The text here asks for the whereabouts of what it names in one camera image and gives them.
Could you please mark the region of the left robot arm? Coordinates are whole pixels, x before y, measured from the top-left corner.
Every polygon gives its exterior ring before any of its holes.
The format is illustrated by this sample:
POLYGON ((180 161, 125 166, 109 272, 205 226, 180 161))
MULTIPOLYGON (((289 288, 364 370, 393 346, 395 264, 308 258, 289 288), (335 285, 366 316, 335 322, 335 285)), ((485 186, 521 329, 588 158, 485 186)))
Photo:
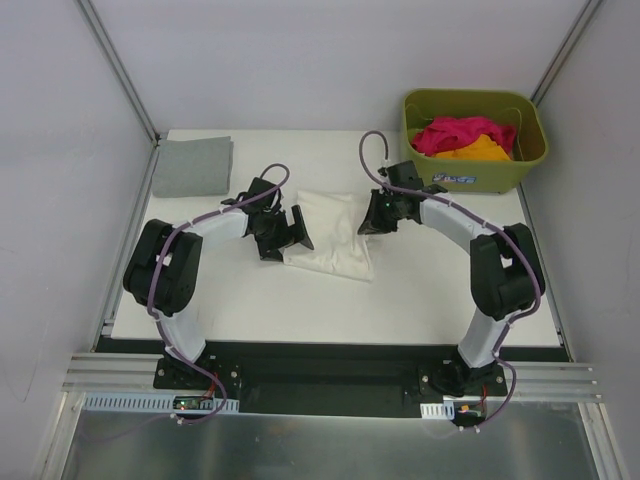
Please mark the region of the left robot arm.
POLYGON ((206 340, 193 302, 203 254, 247 236, 264 261, 282 262, 283 251, 296 244, 314 248, 301 207, 291 207, 289 223, 281 198, 279 185, 256 177, 215 211, 176 225, 152 219, 142 229, 123 287, 154 320, 165 351, 180 360, 176 375, 188 388, 204 387, 212 369, 201 358, 206 340))

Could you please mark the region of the cream white t shirt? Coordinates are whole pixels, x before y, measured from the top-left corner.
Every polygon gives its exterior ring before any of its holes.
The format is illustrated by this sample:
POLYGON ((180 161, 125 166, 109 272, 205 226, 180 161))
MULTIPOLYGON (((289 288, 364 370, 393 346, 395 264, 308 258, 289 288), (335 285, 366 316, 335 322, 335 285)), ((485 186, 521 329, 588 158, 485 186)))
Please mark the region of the cream white t shirt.
POLYGON ((365 198, 357 194, 300 190, 297 205, 313 243, 284 251, 284 264, 316 273, 370 282, 374 278, 367 237, 358 233, 366 213, 365 198))

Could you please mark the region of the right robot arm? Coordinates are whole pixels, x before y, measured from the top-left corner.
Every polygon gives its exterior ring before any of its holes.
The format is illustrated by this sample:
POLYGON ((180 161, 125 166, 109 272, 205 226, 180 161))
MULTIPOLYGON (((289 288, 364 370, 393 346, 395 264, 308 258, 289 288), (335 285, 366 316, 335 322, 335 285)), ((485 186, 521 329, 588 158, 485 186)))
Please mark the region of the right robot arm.
POLYGON ((476 310, 457 346, 462 362, 450 369, 450 382, 457 392, 473 394, 484 385, 483 367, 497 358, 511 324, 535 311, 544 293, 531 231, 522 223, 499 227, 481 218, 446 189, 426 186, 410 161, 382 167, 369 177, 379 187, 371 191, 360 235, 395 232, 399 221, 412 220, 469 255, 476 310))

